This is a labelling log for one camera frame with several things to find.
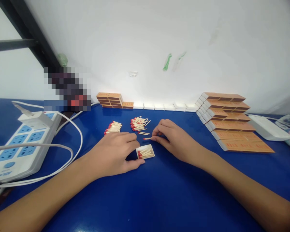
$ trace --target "stack of matchboxes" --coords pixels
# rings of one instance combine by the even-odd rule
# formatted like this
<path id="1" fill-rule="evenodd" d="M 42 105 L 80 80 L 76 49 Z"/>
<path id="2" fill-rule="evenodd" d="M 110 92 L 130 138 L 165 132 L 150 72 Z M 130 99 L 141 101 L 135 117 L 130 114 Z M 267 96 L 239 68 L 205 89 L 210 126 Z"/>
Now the stack of matchboxes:
<path id="1" fill-rule="evenodd" d="M 120 93 L 103 93 L 97 94 L 97 99 L 106 108 L 133 109 L 133 102 L 124 102 Z"/>
<path id="2" fill-rule="evenodd" d="M 244 114 L 250 107 L 238 94 L 204 92 L 197 115 L 224 151 L 274 153 L 256 134 Z"/>

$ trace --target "wrist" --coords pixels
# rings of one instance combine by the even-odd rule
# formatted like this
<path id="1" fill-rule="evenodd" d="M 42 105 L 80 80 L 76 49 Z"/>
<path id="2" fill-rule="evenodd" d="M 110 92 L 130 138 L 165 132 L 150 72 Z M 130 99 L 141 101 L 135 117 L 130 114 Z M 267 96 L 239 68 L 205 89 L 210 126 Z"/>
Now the wrist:
<path id="1" fill-rule="evenodd" d="M 204 148 L 203 146 L 199 146 L 196 151 L 197 154 L 194 151 L 191 155 L 191 157 L 193 157 L 192 165 L 202 170 L 207 170 L 216 162 L 217 158 L 220 158 L 216 153 Z"/>
<path id="2" fill-rule="evenodd" d="M 73 169 L 78 181 L 85 185 L 88 185 L 99 178 L 95 175 L 93 170 L 88 168 L 88 162 L 83 158 L 75 160 L 70 166 L 72 166 L 71 168 Z"/>

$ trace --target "forearm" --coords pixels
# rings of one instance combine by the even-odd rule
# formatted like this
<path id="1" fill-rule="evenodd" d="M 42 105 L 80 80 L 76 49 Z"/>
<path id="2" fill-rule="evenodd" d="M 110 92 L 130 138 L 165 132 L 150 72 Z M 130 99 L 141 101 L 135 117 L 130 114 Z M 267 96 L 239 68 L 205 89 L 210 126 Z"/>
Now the forearm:
<path id="1" fill-rule="evenodd" d="M 203 170 L 215 177 L 268 232 L 290 231 L 290 202 L 211 153 Z"/>
<path id="2" fill-rule="evenodd" d="M 0 212 L 0 231 L 41 231 L 56 212 L 91 180 L 76 160 L 51 180 Z"/>

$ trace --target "charger plug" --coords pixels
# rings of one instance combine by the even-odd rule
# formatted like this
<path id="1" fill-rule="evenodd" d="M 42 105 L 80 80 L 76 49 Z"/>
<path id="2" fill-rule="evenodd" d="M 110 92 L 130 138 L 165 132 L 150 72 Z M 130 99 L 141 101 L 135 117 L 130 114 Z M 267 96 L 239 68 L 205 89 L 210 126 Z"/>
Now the charger plug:
<path id="1" fill-rule="evenodd" d="M 18 120 L 34 130 L 49 128 L 52 126 L 53 121 L 42 111 L 32 112 L 32 116 L 22 114 Z"/>

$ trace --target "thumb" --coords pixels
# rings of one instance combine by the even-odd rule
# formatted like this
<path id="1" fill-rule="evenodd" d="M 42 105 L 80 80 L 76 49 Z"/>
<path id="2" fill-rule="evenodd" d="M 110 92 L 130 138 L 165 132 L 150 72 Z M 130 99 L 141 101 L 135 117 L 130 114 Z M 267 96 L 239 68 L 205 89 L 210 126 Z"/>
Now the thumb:
<path id="1" fill-rule="evenodd" d="M 128 171 L 137 169 L 141 164 L 144 164 L 144 163 L 145 163 L 145 160 L 143 159 L 127 161 L 125 171 L 128 172 Z"/>
<path id="2" fill-rule="evenodd" d="M 164 139 L 164 138 L 161 138 L 161 137 L 159 137 L 159 136 L 152 136 L 152 137 L 151 137 L 151 140 L 160 143 L 160 144 L 161 144 L 162 146 L 164 146 L 167 150 L 169 150 L 169 148 L 170 148 L 170 143 L 169 143 L 166 139 Z"/>

